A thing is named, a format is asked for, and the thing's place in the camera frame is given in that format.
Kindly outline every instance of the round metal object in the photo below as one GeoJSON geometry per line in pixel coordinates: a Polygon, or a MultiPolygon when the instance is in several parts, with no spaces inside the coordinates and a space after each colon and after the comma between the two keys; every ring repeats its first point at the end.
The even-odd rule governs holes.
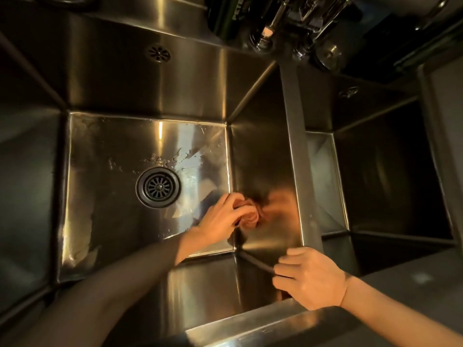
{"type": "Polygon", "coordinates": [[[154,44],[146,49],[146,57],[157,63],[165,63],[170,61],[170,52],[164,46],[154,44]]]}
{"type": "Polygon", "coordinates": [[[168,168],[148,169],[136,182],[136,194],[148,207],[167,207],[180,195],[180,181],[178,176],[168,168]]]}

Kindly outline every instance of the hand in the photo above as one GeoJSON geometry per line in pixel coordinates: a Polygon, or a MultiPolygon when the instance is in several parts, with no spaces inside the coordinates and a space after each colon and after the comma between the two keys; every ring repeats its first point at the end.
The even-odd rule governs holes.
{"type": "Polygon", "coordinates": [[[228,239],[235,229],[236,222],[243,215],[257,212],[256,207],[251,205],[233,208],[235,201],[244,199],[245,197],[238,192],[222,195],[217,204],[209,207],[200,224],[191,231],[200,234],[205,246],[228,239]]]}
{"type": "Polygon", "coordinates": [[[341,305],[348,286],[345,272],[310,247],[289,248],[286,253],[274,267],[277,289],[287,291],[309,310],[341,305]]]}

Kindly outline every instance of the sink drain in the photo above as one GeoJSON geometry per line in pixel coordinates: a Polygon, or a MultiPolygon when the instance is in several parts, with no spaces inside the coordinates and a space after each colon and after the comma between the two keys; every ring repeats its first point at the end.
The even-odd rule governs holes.
{"type": "Polygon", "coordinates": [[[136,193],[140,201],[152,208],[173,204],[180,194],[180,181],[170,169],[156,167],[138,178],[136,193]]]}

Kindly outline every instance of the person's left hand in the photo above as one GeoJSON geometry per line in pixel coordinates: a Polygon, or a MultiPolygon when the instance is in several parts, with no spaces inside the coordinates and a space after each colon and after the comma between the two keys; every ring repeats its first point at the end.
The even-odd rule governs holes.
{"type": "Polygon", "coordinates": [[[228,239],[235,229],[236,222],[245,214],[257,212],[255,206],[241,206],[236,209],[233,204],[236,200],[244,200],[245,197],[238,192],[225,193],[217,204],[209,207],[197,227],[191,228],[202,239],[205,246],[228,239]]]}

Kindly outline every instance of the finger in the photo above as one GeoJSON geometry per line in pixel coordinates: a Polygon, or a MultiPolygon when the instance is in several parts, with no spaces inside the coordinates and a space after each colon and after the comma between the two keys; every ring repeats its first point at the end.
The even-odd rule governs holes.
{"type": "Polygon", "coordinates": [[[296,280],[290,278],[284,278],[282,276],[274,276],[272,279],[273,286],[276,289],[292,292],[296,289],[296,280]]]}
{"type": "Polygon", "coordinates": [[[228,196],[230,194],[229,193],[224,193],[222,196],[220,196],[220,198],[218,199],[217,201],[217,204],[224,204],[225,201],[227,200],[228,196]]]}
{"type": "Polygon", "coordinates": [[[273,269],[276,275],[286,276],[287,278],[298,278],[300,275],[300,266],[294,264],[276,264],[273,269]]]}
{"type": "Polygon", "coordinates": [[[235,223],[238,218],[242,217],[245,214],[257,213],[258,209],[254,206],[241,206],[236,208],[231,212],[231,221],[235,223]]]}
{"type": "Polygon", "coordinates": [[[288,256],[295,256],[295,255],[298,255],[298,254],[308,253],[311,250],[315,251],[313,248],[310,248],[310,247],[288,248],[287,251],[286,251],[286,254],[288,256]]]}
{"type": "Polygon", "coordinates": [[[245,197],[239,192],[232,192],[225,201],[224,206],[233,208],[233,204],[236,200],[244,201],[245,197]]]}
{"type": "Polygon", "coordinates": [[[304,254],[297,254],[295,256],[281,256],[278,262],[283,264],[302,264],[305,259],[304,254]]]}

